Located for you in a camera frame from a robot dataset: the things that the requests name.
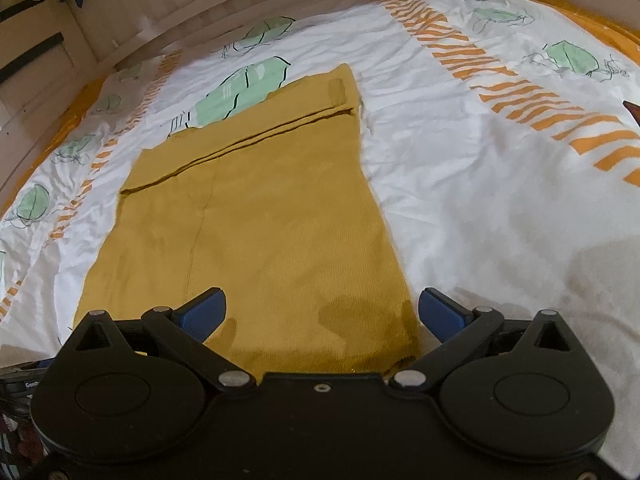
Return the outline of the mustard yellow knit sweater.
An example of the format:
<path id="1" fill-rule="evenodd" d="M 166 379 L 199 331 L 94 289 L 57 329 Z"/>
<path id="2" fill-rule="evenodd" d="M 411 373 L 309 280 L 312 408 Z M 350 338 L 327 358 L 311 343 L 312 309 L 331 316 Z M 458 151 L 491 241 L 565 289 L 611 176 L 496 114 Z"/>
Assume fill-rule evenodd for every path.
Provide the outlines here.
<path id="1" fill-rule="evenodd" d="M 77 311 L 138 318 L 212 287 L 227 314 L 206 344 L 255 376 L 386 374 L 418 355 L 347 65 L 144 151 Z"/>

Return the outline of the white leaf-print duvet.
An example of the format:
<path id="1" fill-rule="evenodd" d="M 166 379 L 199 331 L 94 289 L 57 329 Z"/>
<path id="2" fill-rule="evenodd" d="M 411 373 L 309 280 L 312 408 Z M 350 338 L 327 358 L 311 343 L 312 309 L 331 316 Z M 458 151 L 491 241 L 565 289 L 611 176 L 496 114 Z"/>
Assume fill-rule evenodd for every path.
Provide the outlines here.
<path id="1" fill-rule="evenodd" d="M 326 0 L 111 74 L 1 218 L 1 362 L 55 356 L 140 155 L 347 65 L 360 164 L 404 274 L 558 311 L 611 389 L 601 457 L 639 473 L 639 50 L 532 0 Z"/>

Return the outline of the light wooden bed frame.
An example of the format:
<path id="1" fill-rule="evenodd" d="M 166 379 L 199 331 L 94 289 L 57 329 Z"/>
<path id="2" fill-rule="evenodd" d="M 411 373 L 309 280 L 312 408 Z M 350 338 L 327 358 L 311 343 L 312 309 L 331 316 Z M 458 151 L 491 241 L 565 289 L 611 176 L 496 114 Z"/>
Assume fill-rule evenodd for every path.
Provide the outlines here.
<path id="1" fill-rule="evenodd" d="M 1 0 L 1 206 L 94 80 L 304 1 Z"/>

